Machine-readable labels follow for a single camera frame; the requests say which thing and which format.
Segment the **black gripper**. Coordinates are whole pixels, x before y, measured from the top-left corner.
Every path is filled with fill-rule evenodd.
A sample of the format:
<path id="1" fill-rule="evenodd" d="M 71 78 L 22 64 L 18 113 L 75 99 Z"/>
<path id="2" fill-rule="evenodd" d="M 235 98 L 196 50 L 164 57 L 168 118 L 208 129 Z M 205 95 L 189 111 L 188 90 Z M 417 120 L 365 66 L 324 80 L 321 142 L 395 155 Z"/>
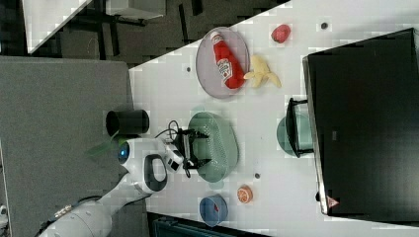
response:
<path id="1" fill-rule="evenodd" d="M 177 144 L 178 149 L 184 157 L 184 162 L 187 164 L 188 169 L 200 169 L 205 164 L 210 162 L 210 159 L 191 159 L 190 142 L 189 137 L 192 139 L 196 138 L 209 138 L 208 135 L 197 131 L 195 129 L 183 130 L 180 128 L 177 133 Z"/>

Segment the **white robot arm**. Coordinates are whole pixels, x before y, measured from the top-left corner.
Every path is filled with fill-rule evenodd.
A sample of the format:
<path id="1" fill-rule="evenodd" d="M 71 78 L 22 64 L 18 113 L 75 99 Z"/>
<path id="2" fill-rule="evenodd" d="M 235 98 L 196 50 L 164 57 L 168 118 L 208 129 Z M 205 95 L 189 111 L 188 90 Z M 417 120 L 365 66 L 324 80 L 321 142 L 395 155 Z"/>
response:
<path id="1" fill-rule="evenodd" d="M 203 167 L 208 160 L 193 154 L 193 143 L 208 136 L 195 129 L 177 129 L 165 139 L 133 138 L 120 146 L 119 162 L 126 169 L 118 184 L 101 197 L 86 197 L 57 211 L 35 237 L 108 237 L 112 217 L 131 202 L 164 190 L 168 173 Z"/>

